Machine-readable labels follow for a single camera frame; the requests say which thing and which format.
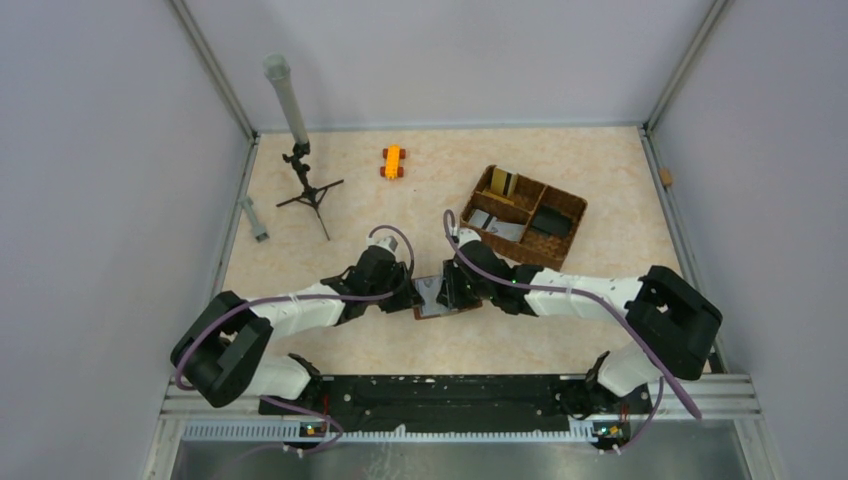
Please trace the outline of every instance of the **beige floor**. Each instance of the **beige floor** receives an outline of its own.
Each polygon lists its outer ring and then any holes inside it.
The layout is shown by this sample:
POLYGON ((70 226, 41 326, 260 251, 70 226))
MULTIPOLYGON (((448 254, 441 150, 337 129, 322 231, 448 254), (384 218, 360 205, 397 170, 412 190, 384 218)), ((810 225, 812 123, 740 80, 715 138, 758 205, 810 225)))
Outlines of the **beige floor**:
MULTIPOLYGON (((341 273, 381 223, 412 240, 416 277, 436 274, 451 256, 442 211, 458 213, 490 164, 588 200, 563 271, 638 276, 652 264, 678 269, 635 128, 334 132, 310 139, 313 185, 345 180, 321 207, 332 241, 310 208, 274 207, 300 193, 300 185, 280 157, 291 150, 291 136, 263 135, 249 194, 271 238, 256 243, 242 215, 225 289, 268 296, 341 273), (378 169, 382 149, 392 143, 408 157, 406 176, 389 182, 378 169)), ((584 372, 603 351, 627 341, 623 330, 605 322, 513 317, 491 306, 424 321, 409 311, 385 315, 372 307, 346 325, 276 342, 269 353, 298 353, 335 374, 568 373, 584 372)))

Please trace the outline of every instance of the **toy car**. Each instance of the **toy car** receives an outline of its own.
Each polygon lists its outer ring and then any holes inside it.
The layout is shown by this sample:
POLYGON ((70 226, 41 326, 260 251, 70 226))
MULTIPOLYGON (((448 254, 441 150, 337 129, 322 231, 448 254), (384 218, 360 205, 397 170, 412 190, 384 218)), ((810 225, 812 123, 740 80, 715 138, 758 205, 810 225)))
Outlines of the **toy car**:
POLYGON ((406 158, 406 149, 397 145, 389 145, 389 148, 383 149, 383 158, 386 159, 386 165, 380 167, 381 177, 394 180, 403 176, 403 167, 400 166, 400 161, 406 158))

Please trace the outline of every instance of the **gray cylinder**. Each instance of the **gray cylinder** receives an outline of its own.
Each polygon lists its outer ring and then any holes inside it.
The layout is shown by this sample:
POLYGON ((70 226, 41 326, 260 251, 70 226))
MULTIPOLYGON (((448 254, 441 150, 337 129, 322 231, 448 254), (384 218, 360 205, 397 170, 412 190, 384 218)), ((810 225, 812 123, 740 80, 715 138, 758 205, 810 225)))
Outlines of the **gray cylinder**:
POLYGON ((300 115, 300 107, 297 106, 297 99, 291 85, 291 68, 285 57, 279 53, 272 53, 262 61, 262 67, 265 69, 265 78, 271 82, 274 91, 277 92, 277 99, 283 107, 283 114, 289 122, 294 141, 300 145, 309 143, 306 126, 303 125, 303 117, 300 115))

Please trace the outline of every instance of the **black tripod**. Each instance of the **black tripod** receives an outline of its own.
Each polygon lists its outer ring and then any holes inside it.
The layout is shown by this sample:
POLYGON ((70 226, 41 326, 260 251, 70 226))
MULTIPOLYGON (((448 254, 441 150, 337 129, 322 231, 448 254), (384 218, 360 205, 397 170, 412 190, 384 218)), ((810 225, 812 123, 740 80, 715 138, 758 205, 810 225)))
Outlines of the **black tripod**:
POLYGON ((321 218, 321 212, 318 211, 318 207, 321 205, 321 202, 324 200, 324 195, 327 194, 327 190, 335 187, 336 185, 341 184, 344 180, 339 180, 333 182, 328 185, 324 185, 321 188, 315 188, 312 185, 309 185, 309 179, 306 178, 306 172, 309 171, 309 165, 303 164, 300 162, 300 159, 306 155, 309 155, 309 143, 295 143, 292 148, 292 155, 288 156, 283 154, 283 160, 286 163, 291 164, 295 173, 297 173, 297 178, 300 180, 300 184, 303 185, 303 193, 300 195, 290 198, 285 202, 280 202, 277 204, 277 207, 282 207, 283 205, 288 205, 292 202, 300 202, 304 205, 312 207, 315 210, 315 215, 318 216, 318 221, 321 222, 321 228, 324 229, 324 235, 327 236, 327 240, 330 239, 330 234, 327 233, 327 227, 324 226, 324 219, 321 218))

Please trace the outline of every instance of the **black mounting plate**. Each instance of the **black mounting plate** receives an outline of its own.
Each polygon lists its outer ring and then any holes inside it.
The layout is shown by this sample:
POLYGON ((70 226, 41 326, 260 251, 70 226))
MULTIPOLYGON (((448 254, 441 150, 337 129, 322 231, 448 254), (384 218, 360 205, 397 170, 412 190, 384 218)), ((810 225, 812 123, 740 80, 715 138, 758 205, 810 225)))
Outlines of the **black mounting plate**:
MULTIPOLYGON (((322 378, 314 404, 349 432, 542 432, 569 429, 560 402, 584 388, 582 375, 336 375, 322 378)), ((643 385, 594 413, 617 414, 621 401, 630 414, 646 414, 643 385)), ((291 412, 265 402, 260 415, 291 412)))

